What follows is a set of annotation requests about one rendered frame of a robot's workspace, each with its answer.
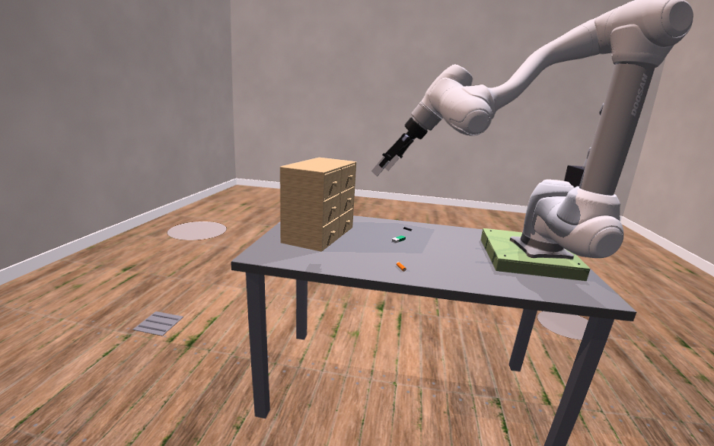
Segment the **brown wooden drawer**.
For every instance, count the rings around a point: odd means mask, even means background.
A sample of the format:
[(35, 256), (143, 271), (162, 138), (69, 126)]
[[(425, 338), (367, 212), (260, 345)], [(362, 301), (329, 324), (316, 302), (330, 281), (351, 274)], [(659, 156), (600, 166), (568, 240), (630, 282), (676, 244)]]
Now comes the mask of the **brown wooden drawer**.
[(342, 185), (341, 191), (355, 185), (355, 164), (346, 166), (342, 169)]
[(324, 224), (339, 215), (340, 193), (324, 200)]
[(339, 236), (344, 234), (352, 227), (352, 214), (353, 208), (351, 208), (349, 211), (346, 211), (339, 217)]
[(341, 192), (340, 214), (353, 207), (354, 186)]
[(341, 169), (331, 171), (324, 176), (324, 198), (340, 192)]
[(323, 226), (323, 249), (338, 238), (339, 217)]

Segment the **small wooden chest of drawers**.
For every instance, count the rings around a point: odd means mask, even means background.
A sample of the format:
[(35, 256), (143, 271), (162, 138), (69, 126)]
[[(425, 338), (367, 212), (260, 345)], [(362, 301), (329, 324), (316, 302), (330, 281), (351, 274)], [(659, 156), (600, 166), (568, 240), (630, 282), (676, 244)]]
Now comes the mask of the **small wooden chest of drawers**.
[[(343, 167), (356, 161), (344, 161), (329, 158), (315, 158), (280, 167), (280, 235), (282, 244), (303, 247), (322, 252), (323, 249), (324, 200), (355, 186), (341, 191)], [(324, 198), (324, 176), (341, 169), (340, 192)], [(340, 214), (340, 217), (346, 211)], [(334, 218), (334, 219), (335, 219)], [(334, 220), (332, 219), (332, 220)], [(332, 220), (327, 222), (329, 224)]]

